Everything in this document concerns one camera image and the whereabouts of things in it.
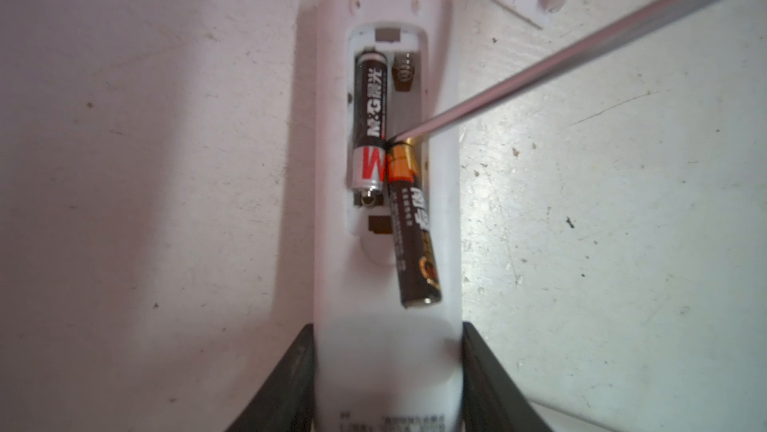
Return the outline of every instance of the battery compartment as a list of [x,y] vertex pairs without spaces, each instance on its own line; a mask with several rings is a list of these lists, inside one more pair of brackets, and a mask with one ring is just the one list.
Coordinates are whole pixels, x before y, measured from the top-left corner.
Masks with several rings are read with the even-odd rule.
[[[407,24],[366,24],[358,28],[349,36],[346,51],[346,84],[348,91],[346,128],[348,139],[347,146],[347,194],[346,223],[350,233],[360,237],[360,245],[369,258],[375,264],[384,267],[396,265],[394,257],[393,239],[391,236],[391,216],[389,213],[388,197],[384,194],[384,205],[377,207],[363,207],[359,201],[355,203],[354,192],[351,189],[351,151],[353,149],[352,131],[354,129],[354,72],[356,70],[357,57],[365,51],[375,50],[387,58],[387,116],[386,134],[392,137],[394,134],[407,130],[421,123],[425,117],[422,104],[425,91],[422,84],[426,79],[424,73],[424,58],[427,50],[426,34],[418,28]],[[410,89],[396,91],[394,83],[393,65],[396,59],[405,62],[405,54],[412,67],[413,79]],[[420,163],[422,187],[428,197],[428,152],[427,145],[416,147],[416,154]],[[382,167],[386,167],[385,158],[382,159]]]

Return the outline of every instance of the table surface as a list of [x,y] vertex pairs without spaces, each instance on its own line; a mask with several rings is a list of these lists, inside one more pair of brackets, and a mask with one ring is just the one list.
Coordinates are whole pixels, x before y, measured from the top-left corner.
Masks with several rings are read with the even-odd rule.
[[[0,0],[0,420],[223,430],[312,321],[320,0]],[[540,30],[454,0],[467,98]],[[767,430],[767,0],[462,126],[464,316],[617,430]]]

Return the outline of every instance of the metal rod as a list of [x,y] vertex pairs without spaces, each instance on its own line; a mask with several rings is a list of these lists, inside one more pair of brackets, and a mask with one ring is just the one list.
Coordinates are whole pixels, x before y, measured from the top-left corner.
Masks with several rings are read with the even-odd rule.
[[425,137],[455,126],[716,1],[655,0],[419,126],[398,133],[389,143]]

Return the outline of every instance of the red logo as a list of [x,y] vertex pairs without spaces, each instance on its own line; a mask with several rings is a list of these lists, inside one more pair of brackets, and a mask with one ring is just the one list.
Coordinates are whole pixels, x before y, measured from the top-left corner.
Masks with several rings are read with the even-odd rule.
[[362,152],[362,178],[373,176],[373,169],[378,167],[378,179],[384,180],[384,165],[379,147],[366,147]]

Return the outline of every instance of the m&g battery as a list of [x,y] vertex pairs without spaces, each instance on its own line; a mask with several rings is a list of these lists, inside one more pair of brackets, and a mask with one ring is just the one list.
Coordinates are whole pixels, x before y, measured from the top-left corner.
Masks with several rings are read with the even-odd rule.
[[387,151],[389,207],[397,255],[399,299],[405,308],[442,300],[436,272],[426,197],[410,141]]
[[386,56],[363,52],[354,69],[351,188],[365,207],[384,205],[387,81]]

